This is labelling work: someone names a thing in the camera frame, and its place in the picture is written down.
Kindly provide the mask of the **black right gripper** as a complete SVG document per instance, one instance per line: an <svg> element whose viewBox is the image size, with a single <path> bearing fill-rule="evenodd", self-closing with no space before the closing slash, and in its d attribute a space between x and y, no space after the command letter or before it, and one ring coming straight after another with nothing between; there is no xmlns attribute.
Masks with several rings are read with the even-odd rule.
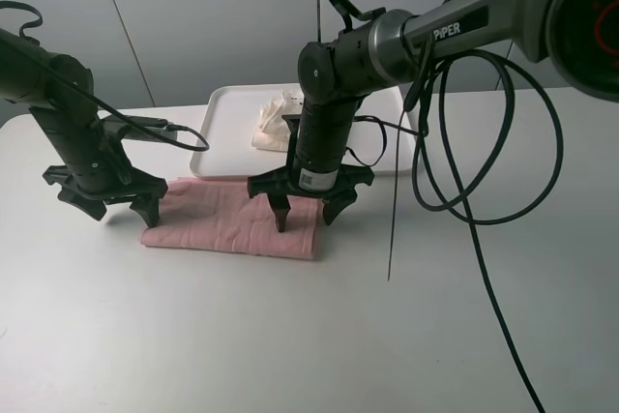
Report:
<svg viewBox="0 0 619 413"><path fill-rule="evenodd" d="M338 215L357 200L356 186L370 186L374 173L369 167L342 164L337 171L318 172L299 162L251 176L247 187L250 198L268 196L278 232L284 232L290 212L288 196L322 199L322 218L331 225Z"/></svg>

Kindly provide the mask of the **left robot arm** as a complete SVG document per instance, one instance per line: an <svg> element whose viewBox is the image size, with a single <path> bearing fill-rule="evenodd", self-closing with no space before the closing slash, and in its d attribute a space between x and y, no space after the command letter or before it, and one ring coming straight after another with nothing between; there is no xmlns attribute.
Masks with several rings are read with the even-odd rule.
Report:
<svg viewBox="0 0 619 413"><path fill-rule="evenodd" d="M139 140L137 131L118 117L101 118L98 106L80 94L93 90L92 72L72 56L1 32L1 97L28 106L62 160L43 174L61 187L58 199L96 221L108 205L128 203L153 227L167 183L132 165L122 141Z"/></svg>

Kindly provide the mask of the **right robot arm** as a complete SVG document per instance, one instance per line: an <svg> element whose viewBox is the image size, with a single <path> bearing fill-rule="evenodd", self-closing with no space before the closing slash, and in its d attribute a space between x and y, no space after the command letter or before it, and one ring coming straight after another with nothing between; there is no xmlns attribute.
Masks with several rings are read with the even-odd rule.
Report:
<svg viewBox="0 0 619 413"><path fill-rule="evenodd" d="M430 85L433 66L488 44L511 41L533 63L550 60L580 92L618 98L618 0L446 0L423 15L383 8L359 11L329 0L344 27L329 42L311 42L298 58L304 95L291 131L285 165L248 180L250 196L265 195L278 231L291 197L317 198L332 222L370 185L370 168L343 163L354 117L363 100L399 84Z"/></svg>

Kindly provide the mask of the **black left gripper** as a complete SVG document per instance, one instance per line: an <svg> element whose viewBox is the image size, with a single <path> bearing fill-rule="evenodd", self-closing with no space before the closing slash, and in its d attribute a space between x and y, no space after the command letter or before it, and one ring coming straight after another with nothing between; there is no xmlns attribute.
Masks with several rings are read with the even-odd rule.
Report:
<svg viewBox="0 0 619 413"><path fill-rule="evenodd" d="M96 221L106 214L105 202L117 198L133 198L130 208L148 228L160 220L159 200L167 191L162 178L135 167L118 173L105 162L66 163L50 166L43 174L49 184L61 187L59 201L74 206Z"/></svg>

